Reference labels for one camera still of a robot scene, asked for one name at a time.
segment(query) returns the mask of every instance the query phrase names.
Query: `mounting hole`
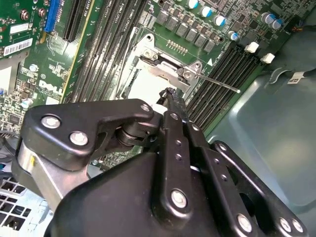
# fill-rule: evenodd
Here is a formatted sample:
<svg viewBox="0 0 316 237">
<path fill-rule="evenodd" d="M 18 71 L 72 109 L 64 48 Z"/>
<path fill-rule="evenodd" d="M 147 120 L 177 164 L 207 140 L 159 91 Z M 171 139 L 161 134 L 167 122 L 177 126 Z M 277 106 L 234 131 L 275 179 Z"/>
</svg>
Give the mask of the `mounting hole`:
<svg viewBox="0 0 316 237">
<path fill-rule="evenodd" d="M 181 146 L 181 142 L 179 141 L 179 140 L 176 140 L 176 144 L 177 144 L 177 146 Z"/>
<path fill-rule="evenodd" d="M 182 156 L 180 154 L 176 154 L 176 159 L 177 160 L 182 160 Z"/>
<path fill-rule="evenodd" d="M 175 119 L 175 120 L 178 120 L 178 116 L 175 114 L 175 113 L 171 113 L 170 116 Z"/>
<path fill-rule="evenodd" d="M 226 175 L 222 174 L 222 175 L 221 175 L 221 178 L 222 178 L 222 180 L 227 181 Z"/>
<path fill-rule="evenodd" d="M 148 41 L 152 41 L 153 38 L 152 38 L 152 36 L 147 36 L 146 39 L 147 39 Z"/>
</svg>

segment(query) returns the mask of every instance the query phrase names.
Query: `sticker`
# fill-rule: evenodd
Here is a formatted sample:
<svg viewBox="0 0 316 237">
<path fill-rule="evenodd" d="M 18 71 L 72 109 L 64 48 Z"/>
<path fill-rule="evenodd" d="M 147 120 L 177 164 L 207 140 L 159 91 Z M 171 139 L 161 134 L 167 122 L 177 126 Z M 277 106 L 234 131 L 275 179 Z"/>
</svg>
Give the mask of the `sticker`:
<svg viewBox="0 0 316 237">
<path fill-rule="evenodd" d="M 46 105 L 58 105 L 59 104 L 59 100 L 56 100 L 52 97 L 47 97 L 46 99 Z"/>
<path fill-rule="evenodd" d="M 14 43 L 4 48 L 4 56 L 15 53 L 32 45 L 33 39 L 27 39 L 25 41 Z"/>
<path fill-rule="evenodd" d="M 16 33 L 22 32 L 22 31 L 27 31 L 28 29 L 29 29 L 29 23 L 11 26 L 10 35 L 16 34 Z"/>
<path fill-rule="evenodd" d="M 212 62 L 212 59 L 211 59 L 211 58 L 209 59 L 209 61 L 208 61 L 207 64 L 213 67 L 213 62 Z"/>
<path fill-rule="evenodd" d="M 304 78 L 304 73 L 305 72 L 297 72 L 297 73 L 294 73 L 292 78 L 287 82 L 287 84 L 297 84 L 300 82 L 300 80 L 302 78 Z"/>
</svg>

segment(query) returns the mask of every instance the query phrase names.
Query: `chip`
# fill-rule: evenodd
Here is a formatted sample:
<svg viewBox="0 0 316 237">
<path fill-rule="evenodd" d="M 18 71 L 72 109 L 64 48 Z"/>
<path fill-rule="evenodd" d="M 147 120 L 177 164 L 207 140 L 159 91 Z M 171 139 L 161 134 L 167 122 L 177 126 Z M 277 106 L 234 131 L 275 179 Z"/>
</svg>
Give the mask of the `chip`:
<svg viewBox="0 0 316 237">
<path fill-rule="evenodd" d="M 194 38 L 197 35 L 197 31 L 194 29 L 190 29 L 187 36 L 186 36 L 186 40 L 189 42 L 192 42 L 194 40 Z"/>
<path fill-rule="evenodd" d="M 10 122 L 12 124 L 19 124 L 20 118 L 18 116 L 15 116 L 15 115 L 9 115 L 8 122 Z"/>
<path fill-rule="evenodd" d="M 211 40 L 208 40 L 208 42 L 206 43 L 205 47 L 204 47 L 204 50 L 207 52 L 207 53 L 210 53 L 213 49 L 213 47 L 215 46 L 215 43 Z"/>
<path fill-rule="evenodd" d="M 168 21 L 168 23 L 166 24 L 166 28 L 168 30 L 173 31 L 174 28 L 177 26 L 177 23 L 179 22 L 179 20 L 175 17 L 171 17 Z"/>
<path fill-rule="evenodd" d="M 188 31 L 188 26 L 184 23 L 181 23 L 176 31 L 176 34 L 180 37 L 183 37 Z"/>
<path fill-rule="evenodd" d="M 167 20 L 168 14 L 165 11 L 161 11 L 158 16 L 156 22 L 160 25 L 163 25 Z"/>
<path fill-rule="evenodd" d="M 238 32 L 242 28 L 242 24 L 239 22 L 235 22 L 232 26 L 232 31 Z"/>
<path fill-rule="evenodd" d="M 258 27 L 258 23 L 256 21 L 251 21 L 249 27 L 252 29 L 256 29 Z"/>
<path fill-rule="evenodd" d="M 174 9 L 173 15 L 174 15 L 174 16 L 178 16 L 179 13 L 180 13 L 180 11 L 181 11 L 180 9 L 177 9 L 177 8 Z"/>
<path fill-rule="evenodd" d="M 265 38 L 266 38 L 267 40 L 270 40 L 271 37 L 272 37 L 272 32 L 271 32 L 271 31 L 267 31 L 267 32 L 265 33 Z"/>
<path fill-rule="evenodd" d="M 245 15 L 240 15 L 240 17 L 238 18 L 239 22 L 242 22 L 245 19 Z"/>
<path fill-rule="evenodd" d="M 197 47 L 201 48 L 206 41 L 206 37 L 204 35 L 199 35 L 196 42 L 194 43 Z"/>
</svg>

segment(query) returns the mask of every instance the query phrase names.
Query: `integrated circuit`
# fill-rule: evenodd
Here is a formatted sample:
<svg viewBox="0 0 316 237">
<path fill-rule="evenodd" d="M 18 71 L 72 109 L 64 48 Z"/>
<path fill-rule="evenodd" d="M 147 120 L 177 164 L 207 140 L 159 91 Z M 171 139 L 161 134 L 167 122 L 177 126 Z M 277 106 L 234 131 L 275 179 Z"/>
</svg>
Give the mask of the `integrated circuit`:
<svg viewBox="0 0 316 237">
<path fill-rule="evenodd" d="M 179 20 L 177 18 L 171 17 L 166 24 L 166 28 L 170 31 L 173 31 L 174 28 L 177 26 L 178 22 Z"/>
<path fill-rule="evenodd" d="M 18 125 L 20 123 L 20 118 L 16 115 L 9 115 L 8 122 Z"/>
<path fill-rule="evenodd" d="M 197 31 L 194 29 L 190 29 L 186 36 L 186 40 L 189 42 L 192 42 L 196 36 L 197 36 Z"/>
<path fill-rule="evenodd" d="M 180 37 L 183 37 L 188 31 L 188 26 L 184 23 L 181 23 L 176 31 L 176 34 Z"/>
<path fill-rule="evenodd" d="M 199 48 L 201 48 L 203 46 L 203 44 L 206 41 L 206 37 L 204 35 L 199 34 L 199 36 L 197 37 L 197 40 L 195 41 L 195 45 Z"/>
<path fill-rule="evenodd" d="M 166 13 L 165 11 L 160 11 L 157 16 L 156 22 L 160 25 L 163 25 L 166 22 L 167 18 L 168 13 Z"/>
</svg>

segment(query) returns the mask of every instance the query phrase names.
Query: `pcie slot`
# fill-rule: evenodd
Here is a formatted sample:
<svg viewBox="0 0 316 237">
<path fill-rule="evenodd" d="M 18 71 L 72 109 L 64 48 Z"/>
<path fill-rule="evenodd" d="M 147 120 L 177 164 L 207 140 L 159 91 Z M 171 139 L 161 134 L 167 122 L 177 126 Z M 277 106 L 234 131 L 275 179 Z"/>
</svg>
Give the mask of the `pcie slot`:
<svg viewBox="0 0 316 237">
<path fill-rule="evenodd" d="M 109 20 L 110 13 L 112 12 L 113 5 L 115 0 L 106 0 L 102 5 L 100 17 L 98 19 L 96 30 L 93 35 L 92 43 L 90 45 L 90 49 L 85 58 L 82 70 L 79 73 L 75 89 L 72 96 L 72 102 L 77 102 L 79 100 L 80 95 L 82 94 L 82 89 L 86 88 L 88 82 L 88 74 L 90 69 L 92 68 L 92 64 L 95 61 L 96 51 L 98 46 L 102 40 L 102 35 L 104 33 L 104 29 L 107 26 L 107 22 Z"/>
<path fill-rule="evenodd" d="M 100 74 L 99 69 L 103 68 L 102 63 L 104 61 L 105 55 L 108 53 L 109 45 L 111 43 L 110 40 L 113 39 L 114 34 L 118 28 L 117 20 L 120 19 L 120 16 L 123 13 L 121 8 L 123 7 L 125 9 L 124 6 L 126 6 L 126 2 L 127 0 L 117 1 L 111 11 L 110 18 L 101 36 L 102 40 L 100 41 L 98 49 L 95 53 L 94 61 L 97 61 L 98 63 L 95 64 L 96 67 L 91 67 L 89 70 L 86 78 L 86 84 L 84 85 L 79 98 L 80 101 L 88 101 L 91 91 L 95 86 L 98 86 L 98 75 Z"/>
<path fill-rule="evenodd" d="M 50 2 L 48 17 L 47 17 L 46 25 L 44 28 L 45 32 L 52 32 L 54 30 L 56 19 L 57 19 L 59 3 L 60 3 L 60 0 L 51 0 Z"/>
<path fill-rule="evenodd" d="M 83 16 L 84 7 L 87 0 L 73 0 L 66 22 L 63 39 L 72 42 L 76 39 L 80 21 Z"/>
</svg>

